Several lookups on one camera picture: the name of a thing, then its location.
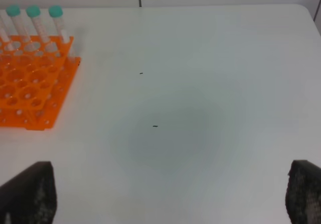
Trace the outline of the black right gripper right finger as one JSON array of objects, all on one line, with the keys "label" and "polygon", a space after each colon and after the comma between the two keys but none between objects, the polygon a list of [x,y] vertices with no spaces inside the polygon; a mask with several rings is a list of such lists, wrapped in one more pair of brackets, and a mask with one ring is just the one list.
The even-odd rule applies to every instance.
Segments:
[{"label": "black right gripper right finger", "polygon": [[291,223],[320,224],[320,168],[294,160],[288,176],[285,206]]}]

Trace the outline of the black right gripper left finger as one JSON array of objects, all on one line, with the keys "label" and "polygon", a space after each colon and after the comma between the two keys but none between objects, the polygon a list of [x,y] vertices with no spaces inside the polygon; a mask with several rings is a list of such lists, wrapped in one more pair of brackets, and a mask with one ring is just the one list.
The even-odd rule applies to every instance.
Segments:
[{"label": "black right gripper left finger", "polygon": [[53,223],[56,211],[50,161],[34,163],[1,186],[1,223]]}]

